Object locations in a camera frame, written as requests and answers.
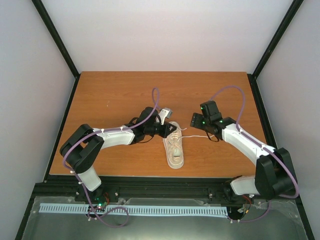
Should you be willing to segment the white shoelace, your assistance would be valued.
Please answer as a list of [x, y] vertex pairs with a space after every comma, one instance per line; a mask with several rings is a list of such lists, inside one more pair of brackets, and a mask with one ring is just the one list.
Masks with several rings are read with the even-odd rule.
[[176, 127], [176, 130], [171, 133], [167, 138], [163, 140], [164, 143], [168, 144], [169, 146], [178, 146], [183, 144], [183, 139], [190, 139], [190, 138], [206, 138], [213, 142], [218, 142], [219, 140], [213, 140], [215, 137], [213, 134], [207, 133], [206, 135], [183, 135], [183, 131], [187, 130], [187, 128], [180, 128], [179, 126]]

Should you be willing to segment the white canvas sneaker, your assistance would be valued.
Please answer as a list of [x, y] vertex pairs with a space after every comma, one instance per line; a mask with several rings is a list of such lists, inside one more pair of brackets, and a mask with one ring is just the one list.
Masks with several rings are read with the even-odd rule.
[[184, 152], [182, 145], [182, 129], [175, 121], [170, 124], [176, 127], [167, 138], [163, 138], [163, 145], [166, 153], [167, 163], [172, 169], [180, 169], [184, 165]]

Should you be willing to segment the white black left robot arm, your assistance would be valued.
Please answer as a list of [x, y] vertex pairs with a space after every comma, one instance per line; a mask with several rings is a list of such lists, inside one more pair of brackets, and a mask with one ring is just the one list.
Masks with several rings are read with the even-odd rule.
[[166, 121], [171, 115], [169, 108], [146, 107], [139, 117], [120, 127], [100, 129], [82, 124], [59, 150], [63, 164], [86, 187], [86, 195], [92, 201], [99, 201], [103, 198], [104, 188], [100, 186], [102, 181], [94, 169], [94, 162], [100, 150], [145, 143], [146, 136], [158, 135], [165, 139], [177, 129]]

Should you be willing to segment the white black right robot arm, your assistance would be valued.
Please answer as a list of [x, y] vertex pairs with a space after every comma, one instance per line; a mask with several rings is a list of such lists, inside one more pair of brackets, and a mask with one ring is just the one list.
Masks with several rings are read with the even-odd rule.
[[285, 148], [267, 145], [231, 117], [223, 117], [213, 100], [200, 104], [200, 109], [201, 113], [193, 113], [190, 126], [232, 145], [255, 166], [254, 175], [239, 176], [229, 183], [227, 190], [231, 196], [254, 195], [272, 200], [295, 199], [299, 195], [291, 156]]

